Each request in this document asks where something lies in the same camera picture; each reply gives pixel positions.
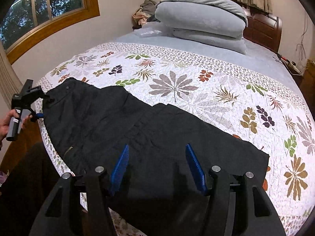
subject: quilt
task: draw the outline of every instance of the quilt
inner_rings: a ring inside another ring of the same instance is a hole
[[[304,102],[276,80],[186,51],[115,42],[74,56],[38,84],[46,92],[68,77],[98,88],[123,86],[147,104],[172,104],[251,142],[270,156],[262,187],[286,234],[293,236],[310,215],[315,205],[314,120]],[[35,105],[41,112],[42,100]],[[43,120],[39,125],[56,170],[60,175],[70,172],[51,144]],[[85,194],[81,204],[87,208]],[[144,235],[114,211],[111,215],[118,235]]]

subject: wooden window frame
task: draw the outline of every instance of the wooden window frame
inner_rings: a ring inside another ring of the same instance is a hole
[[[10,63],[13,64],[25,52],[52,34],[75,23],[100,15],[98,0],[82,0],[82,4],[85,5],[84,8],[69,11],[53,18],[18,39],[6,52]]]

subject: person's leg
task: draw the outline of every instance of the person's leg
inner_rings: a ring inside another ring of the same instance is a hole
[[[44,144],[35,144],[1,187],[0,236],[29,235],[40,207],[58,179]]]

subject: silver bolt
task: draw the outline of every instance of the silver bolt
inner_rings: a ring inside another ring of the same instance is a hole
[[[97,173],[101,173],[101,172],[104,171],[104,167],[98,166],[98,167],[95,168],[95,171],[96,171]]]
[[[246,175],[248,178],[253,178],[253,177],[254,177],[253,172],[250,172],[250,171],[246,172],[245,175]]]
[[[219,172],[221,170],[221,168],[217,165],[212,166],[211,168],[214,172]]]
[[[62,175],[62,178],[63,178],[63,179],[68,179],[68,178],[70,178],[70,176],[71,176],[71,174],[70,174],[69,172],[66,172],[66,173],[64,173],[64,174]]]

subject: wooden headboard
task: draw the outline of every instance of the wooden headboard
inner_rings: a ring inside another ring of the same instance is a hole
[[[277,53],[279,50],[282,20],[257,8],[237,2],[245,11],[248,27],[244,29],[244,38]]]

